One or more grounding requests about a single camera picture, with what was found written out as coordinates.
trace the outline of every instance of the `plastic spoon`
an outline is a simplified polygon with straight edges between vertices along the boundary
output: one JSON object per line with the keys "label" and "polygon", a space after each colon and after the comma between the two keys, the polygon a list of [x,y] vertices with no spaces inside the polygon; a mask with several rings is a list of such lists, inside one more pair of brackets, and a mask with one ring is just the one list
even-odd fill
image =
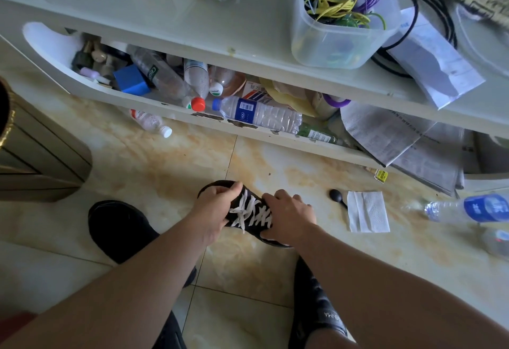
{"label": "plastic spoon", "polygon": [[330,190],[329,191],[329,198],[331,198],[335,202],[341,204],[344,208],[346,208],[348,210],[348,206],[343,201],[343,195],[338,190]]}

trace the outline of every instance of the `white shelf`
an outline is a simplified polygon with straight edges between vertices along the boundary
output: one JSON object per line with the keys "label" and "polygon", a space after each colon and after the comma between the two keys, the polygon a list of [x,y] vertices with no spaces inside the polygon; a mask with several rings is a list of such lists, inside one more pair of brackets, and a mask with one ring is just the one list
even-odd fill
{"label": "white shelf", "polygon": [[[357,101],[509,138],[509,80],[476,66],[487,79],[479,88],[436,111],[414,82],[368,62],[356,70],[298,64],[290,51],[289,0],[4,0],[3,15],[128,41],[156,50],[300,85]],[[483,54],[509,63],[494,30],[470,29]],[[8,32],[0,34],[9,39]]]}

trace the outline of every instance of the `white cloth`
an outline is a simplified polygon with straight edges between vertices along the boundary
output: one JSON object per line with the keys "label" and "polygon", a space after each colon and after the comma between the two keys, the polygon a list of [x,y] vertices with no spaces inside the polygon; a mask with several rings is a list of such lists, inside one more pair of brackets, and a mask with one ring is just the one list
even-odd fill
{"label": "white cloth", "polygon": [[381,192],[348,192],[348,217],[352,232],[390,232]]}

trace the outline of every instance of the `purple ring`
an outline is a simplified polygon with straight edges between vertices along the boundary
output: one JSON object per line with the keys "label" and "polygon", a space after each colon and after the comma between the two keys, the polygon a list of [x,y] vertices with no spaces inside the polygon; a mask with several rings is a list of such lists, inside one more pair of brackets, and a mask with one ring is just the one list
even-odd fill
{"label": "purple ring", "polygon": [[330,106],[333,108],[342,108],[347,106],[350,103],[349,99],[346,99],[344,101],[334,101],[328,94],[322,93],[323,99],[325,102],[327,102]]}

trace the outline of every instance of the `person's right hand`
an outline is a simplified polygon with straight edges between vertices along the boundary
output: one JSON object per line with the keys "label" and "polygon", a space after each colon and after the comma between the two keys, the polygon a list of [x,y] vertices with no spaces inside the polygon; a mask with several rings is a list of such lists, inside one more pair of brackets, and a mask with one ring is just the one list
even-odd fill
{"label": "person's right hand", "polygon": [[260,234],[264,239],[294,246],[305,235],[307,226],[317,222],[313,208],[303,203],[300,195],[292,198],[285,190],[279,190],[274,196],[263,194],[262,198],[272,212],[272,227]]}

